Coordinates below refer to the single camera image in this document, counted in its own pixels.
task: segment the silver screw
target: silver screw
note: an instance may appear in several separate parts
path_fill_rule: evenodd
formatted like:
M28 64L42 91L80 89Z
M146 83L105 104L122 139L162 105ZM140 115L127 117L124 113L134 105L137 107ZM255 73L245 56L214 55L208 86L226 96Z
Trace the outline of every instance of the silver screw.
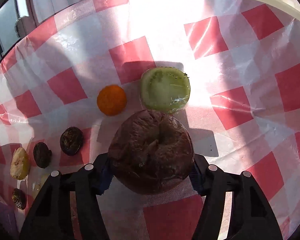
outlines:
M52 177L56 177L58 175L59 175L59 171L53 171L53 172L51 172L51 176Z
M216 165L212 164L212 165L209 165L208 169L211 171L216 171L218 169L218 167Z
M247 178L250 178L250 177L251 177L251 172L249 172L249 171L244 171L244 172L243 172L243 175L244 175L245 177L247 177Z
M87 164L87 165L84 167L84 169L85 169L86 171L92 170L92 169L93 169L93 164L91 164L91 163Z

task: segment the green tomato slice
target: green tomato slice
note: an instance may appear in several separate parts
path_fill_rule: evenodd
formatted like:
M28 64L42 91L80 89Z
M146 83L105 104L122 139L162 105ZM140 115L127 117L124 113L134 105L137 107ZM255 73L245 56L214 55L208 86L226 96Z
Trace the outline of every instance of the green tomato slice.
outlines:
M147 109L174 112L185 107L189 96L189 78L177 68L152 68L141 77L141 99Z

